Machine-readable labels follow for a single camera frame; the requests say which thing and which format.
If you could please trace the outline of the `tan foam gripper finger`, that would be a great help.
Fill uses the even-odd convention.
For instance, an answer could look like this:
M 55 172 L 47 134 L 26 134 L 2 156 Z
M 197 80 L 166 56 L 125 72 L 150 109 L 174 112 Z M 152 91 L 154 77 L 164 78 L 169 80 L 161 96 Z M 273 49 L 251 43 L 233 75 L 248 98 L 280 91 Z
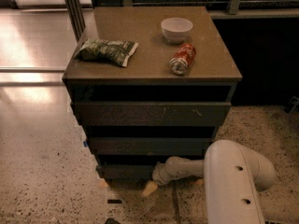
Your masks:
M 158 184 L 155 181 L 150 180 L 144 187 L 141 196 L 144 198 L 149 197 L 157 188 Z

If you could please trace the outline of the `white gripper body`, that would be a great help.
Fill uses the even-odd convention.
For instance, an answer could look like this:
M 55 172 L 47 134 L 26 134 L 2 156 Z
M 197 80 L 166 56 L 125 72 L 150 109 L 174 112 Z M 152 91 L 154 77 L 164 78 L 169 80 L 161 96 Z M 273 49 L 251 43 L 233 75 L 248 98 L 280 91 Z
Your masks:
M 158 162 L 156 164 L 152 172 L 152 180 L 156 182 L 159 186 L 164 186 L 171 181 L 170 175 L 166 171 L 166 167 L 164 163 Z

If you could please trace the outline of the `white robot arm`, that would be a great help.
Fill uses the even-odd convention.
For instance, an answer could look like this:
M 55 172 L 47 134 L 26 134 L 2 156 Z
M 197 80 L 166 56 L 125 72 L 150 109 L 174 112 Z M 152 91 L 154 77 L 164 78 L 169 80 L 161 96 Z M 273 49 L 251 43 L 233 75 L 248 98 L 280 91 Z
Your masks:
M 148 197 L 158 187 L 189 176 L 204 180 L 208 224 L 265 224 L 258 193 L 273 187 L 277 174 L 264 155 L 218 140 L 201 160 L 170 157 L 158 163 L 142 195 Z

